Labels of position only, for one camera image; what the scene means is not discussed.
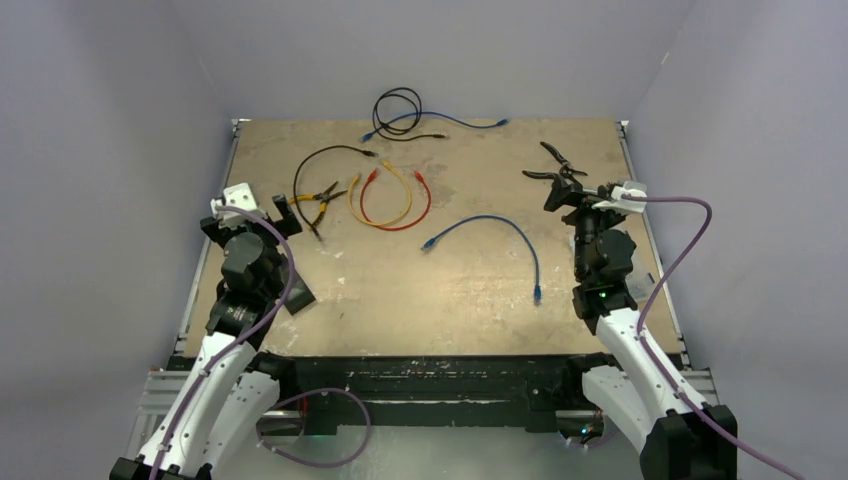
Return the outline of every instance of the red cable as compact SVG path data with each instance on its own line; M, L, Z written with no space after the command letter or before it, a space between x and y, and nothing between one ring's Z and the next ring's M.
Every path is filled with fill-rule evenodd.
M371 221L371 219L368 218L368 214L365 213L365 203L364 203L364 201L365 201L365 189L368 188L368 185L370 185L371 182L373 182L375 178L377 178L377 169L376 168L374 169L373 172L371 172L371 175L368 175L368 180L365 181L365 185L362 186L362 191L359 192L359 210L362 211L362 216L365 217L365 220L368 220L369 222ZM427 182L424 181L424 177L422 177L421 174L418 173L417 171L415 172L415 178L417 178L418 181L421 182L421 185L424 185L424 189L427 190L427 208L424 209L424 213L422 213L420 217L416 218L415 221L413 221L411 223L407 223L406 225L401 225L399 227L378 227L378 226L375 226L374 228L379 228L380 230L385 230L387 232L397 232L398 230L407 229L407 228L417 224L421 220L424 220L424 217L427 216L427 212L430 211L430 204L433 203L433 194L430 193L430 187L427 186Z

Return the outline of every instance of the pliers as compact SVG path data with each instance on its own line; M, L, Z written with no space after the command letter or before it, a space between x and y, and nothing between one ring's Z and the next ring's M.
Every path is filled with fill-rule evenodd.
M342 190L341 192L332 193L333 189L336 188L336 186L338 184L339 184L338 181L333 182L332 185L327 187L327 189L324 190L321 193L315 193L315 194L312 194L312 195L298 195L297 196L298 202L303 202L303 201L307 201L307 200L315 200L315 201L321 202L321 206L319 207L318 216L315 218L315 221L312 222L313 226L317 227L318 224L321 223L321 220L324 219L324 214L327 213L327 204L330 203L330 200L332 200L334 198L338 198L338 197L344 195L345 193L347 193L347 190ZM289 199L289 203L294 203L294 202L295 202L294 198Z
M550 143L539 142L539 144L542 145L542 147L544 147L545 150L548 151L548 153L553 155L554 160L556 160L557 162L559 162L560 165L562 165L559 169L559 176L560 177L568 178L568 179L576 182L577 179L574 178L575 175L580 175L580 176L583 176L583 177L588 175L586 172L582 172L580 170L575 170L574 167L571 165L571 162L566 160L566 158L563 157L561 153L559 153L559 150L557 150ZM557 174L555 174L555 173L529 172L527 170L522 170L521 173L523 173L524 175L526 175L530 178L534 178L534 179L537 179L537 180L556 179L557 178Z

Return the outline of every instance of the table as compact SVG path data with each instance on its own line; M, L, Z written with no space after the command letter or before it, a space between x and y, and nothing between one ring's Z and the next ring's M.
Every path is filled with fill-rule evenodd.
M406 203L400 182L380 165L389 160L410 182L413 206L408 219L426 204L414 179L420 172L433 192L429 215L418 225L385 232L351 216L344 197L334 200L319 242L304 232L290 239L297 270L317 302L295 316L281 309L263 349L291 356L342 355L533 355L606 351L571 306L573 228L560 221L567 212L542 210L550 182L521 175L522 169L555 171L558 164L541 146L556 146L596 187L630 178L612 120L518 119L491 130L472 130L439 119L424 119L416 132L439 132L448 140L389 142L375 137L367 120L250 121L242 127L227 185L248 182L260 204L276 215L271 197L292 192L300 161L337 143L372 149L379 158L334 150L301 171L299 193L323 191L338 180L380 174L366 197L372 219L393 218ZM362 182L357 185L355 204ZM307 217L317 202L304 202ZM491 213L516 222L535 246L541 262L543 298L533 302L533 262L521 237L492 220L471 222L444 237L430 252L421 245L456 221ZM623 224L638 245L637 254L654 278L657 267L642 218ZM185 348L196 355L220 280L222 251L208 249ZM680 342L665 296L648 316L648 327L667 353Z

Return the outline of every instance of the blue cable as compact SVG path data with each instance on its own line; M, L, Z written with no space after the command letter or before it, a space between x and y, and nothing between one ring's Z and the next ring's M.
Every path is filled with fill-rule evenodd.
M462 225L463 223L468 223L472 220L479 220L481 218L491 218L493 220L500 220L502 222L506 222L506 223L510 224L510 226L512 226L512 228L514 228L519 234L521 234L521 238L524 239L524 243L526 243L527 246L530 247L530 253L533 254L533 263L536 264L536 285L533 287L533 301L536 303L536 305L538 305L542 301L542 287L539 284L539 276L540 276L539 275L539 256L536 255L536 249L533 248L533 244L530 243L530 239L527 238L527 235L524 234L524 232L521 230L521 228L518 227L518 225L516 225L512 220L510 220L508 218L500 217L498 215L484 214L484 215L474 215L473 217L468 217L468 218L462 219L462 220L454 223L450 227L444 229L441 233L439 233L435 237L424 242L424 245L421 247L421 250L423 250L425 252L429 251L431 248L433 248L433 245L435 245L436 242L440 238L447 235L454 228Z
M498 120L496 123L493 123L493 124L491 124L491 125L472 125L472 124L470 124L470 123L468 123L468 122L464 122L464 121L462 121L462 120L460 120L460 119L458 119L458 118L451 117L450 115L445 115L444 113L431 112L431 111L423 111L423 112L410 112L410 113L406 113L406 114L404 114L404 115L401 115L401 116L399 116L399 117L396 117L396 118L391 119L390 121L386 122L386 124L387 124L387 125L391 125L391 124L393 124L393 123L397 122L398 120L403 120L404 118L414 117L414 116L419 115L419 114L420 114L420 115L433 115L433 116L435 116L435 117L442 117L442 118L444 118L444 119L446 119L446 120L450 120L450 121L452 121L452 122L456 122L456 123L458 123L458 124L460 124L460 125L462 125L462 126L464 126L464 127L474 128L474 129L477 129L477 130L486 130L486 129L489 129L489 128L502 127L502 126L506 125L507 123L509 123L509 119L508 119L508 118L504 118L504 119ZM381 127L379 127L379 128L376 128L376 129L372 130L370 133L366 133L365 135L363 135L363 136L362 136L362 138L360 138L360 139L359 139L359 141L360 141L360 142L362 142L362 143L365 143L365 142L367 142L368 140L371 140L371 137L373 137L374 135L376 135L376 134L377 134L377 132L378 132L378 131L380 131L380 130L382 130L383 128L384 128L384 127L382 127L382 126L381 126Z

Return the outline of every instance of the yellow-handled pliers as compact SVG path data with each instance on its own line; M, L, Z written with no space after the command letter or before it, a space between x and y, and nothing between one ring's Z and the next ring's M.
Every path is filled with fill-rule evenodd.
M332 193L333 189L336 188L336 186L338 184L339 184L338 181L333 182L332 185L330 185L326 190L324 190L321 193L315 193L315 194L312 194L312 195L298 195L297 196L298 202L303 202L303 201L306 201L306 200L315 200L315 201L321 202L321 206L319 207L319 211L318 211L318 217L315 218L315 220L312 222L312 225L317 227L318 224L321 223L321 220L324 219L324 214L327 213L327 204L330 203L330 200L332 200L334 198L338 198L338 197L344 195L345 193L347 193L347 190L342 190L341 192ZM294 197L289 199L289 203L294 203L294 201L295 201Z

